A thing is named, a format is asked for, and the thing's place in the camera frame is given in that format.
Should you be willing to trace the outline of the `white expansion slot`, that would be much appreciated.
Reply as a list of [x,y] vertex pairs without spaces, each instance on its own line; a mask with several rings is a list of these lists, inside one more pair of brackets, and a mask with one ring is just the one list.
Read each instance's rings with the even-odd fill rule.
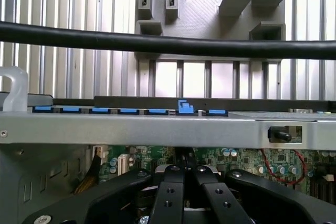
[[127,154],[121,154],[118,157],[118,176],[127,172],[128,158]]

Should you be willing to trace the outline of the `green motherboard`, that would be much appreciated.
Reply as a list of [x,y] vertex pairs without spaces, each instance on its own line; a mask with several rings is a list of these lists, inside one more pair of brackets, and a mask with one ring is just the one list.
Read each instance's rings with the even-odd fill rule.
[[[98,181],[118,175],[118,157],[127,154],[127,170],[144,168],[154,172],[159,165],[177,161],[173,147],[108,146],[107,162],[101,165]],[[271,150],[247,148],[194,148],[197,163],[215,167],[220,177],[242,169],[290,186],[312,197],[336,205],[336,151]]]

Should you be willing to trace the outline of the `silver PC case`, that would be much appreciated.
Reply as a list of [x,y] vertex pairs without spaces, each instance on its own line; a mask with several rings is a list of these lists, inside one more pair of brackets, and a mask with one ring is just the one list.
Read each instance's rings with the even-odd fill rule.
[[[0,92],[0,224],[22,224],[31,214],[73,196],[89,177],[98,181],[94,145],[158,146],[175,150],[247,148],[336,151],[336,113],[230,112],[225,117],[34,113],[50,95],[28,95],[27,112],[3,112]],[[286,126],[288,143],[271,143],[271,126]],[[184,184],[182,224],[216,224],[210,207],[191,206]]]

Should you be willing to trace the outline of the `black case push pin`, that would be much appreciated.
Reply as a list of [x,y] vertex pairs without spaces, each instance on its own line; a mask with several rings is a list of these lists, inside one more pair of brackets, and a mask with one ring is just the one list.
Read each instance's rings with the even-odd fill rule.
[[271,143],[288,143],[292,140],[292,136],[286,126],[271,126],[267,133]]

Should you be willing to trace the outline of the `blue retention latch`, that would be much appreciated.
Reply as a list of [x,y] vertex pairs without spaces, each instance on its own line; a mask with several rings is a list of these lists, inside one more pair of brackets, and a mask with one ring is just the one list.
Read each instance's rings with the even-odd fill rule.
[[179,114],[194,114],[194,106],[188,103],[187,100],[178,100],[178,113]]

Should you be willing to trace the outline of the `grey printed parts rack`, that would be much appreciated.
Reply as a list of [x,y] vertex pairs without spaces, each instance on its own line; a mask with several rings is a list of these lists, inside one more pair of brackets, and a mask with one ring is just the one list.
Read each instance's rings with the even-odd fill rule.
[[218,40],[284,40],[284,0],[135,1],[137,34]]

